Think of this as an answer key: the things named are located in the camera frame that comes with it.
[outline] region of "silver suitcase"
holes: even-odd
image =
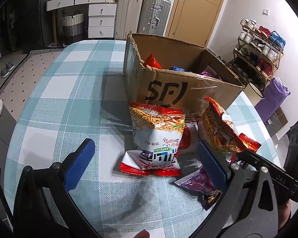
[[[142,0],[118,0],[114,38],[126,40],[127,34],[137,32]]]
[[[169,0],[143,0],[137,32],[163,36],[170,8]]]

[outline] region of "plaid tablecloth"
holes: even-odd
[[[5,196],[13,210],[24,166],[40,169],[62,162],[90,138],[96,144],[95,156],[70,194],[93,227],[112,238],[133,237],[143,229],[152,237],[188,237],[209,213],[196,196],[170,184],[175,178],[119,171],[124,152],[133,147],[122,74],[124,51],[125,41],[85,40],[68,46],[52,63],[15,127],[6,161]],[[258,153],[279,164],[264,123],[243,92],[228,113],[236,131],[260,142]],[[183,171],[193,172],[195,163]],[[46,193],[55,219],[65,225]]]

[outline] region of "cardboard box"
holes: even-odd
[[[164,70],[144,66],[150,54],[153,54]],[[200,73],[208,65],[223,81],[201,78],[201,75],[195,73],[168,70],[177,66]],[[205,108],[204,97],[212,97],[227,109],[245,88],[211,50],[147,34],[128,34],[124,78],[130,101],[180,108],[184,113],[194,116],[202,114]]]

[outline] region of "purple bag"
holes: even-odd
[[[270,84],[264,89],[263,95],[264,99],[258,102],[255,109],[262,121],[266,122],[290,95],[290,92],[279,78],[272,78]]]

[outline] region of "blue gripper pad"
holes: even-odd
[[[227,189],[227,175],[202,141],[198,142],[198,155],[214,187],[225,192]]]
[[[95,142],[88,140],[64,174],[64,189],[67,193],[77,187],[94,154]]]

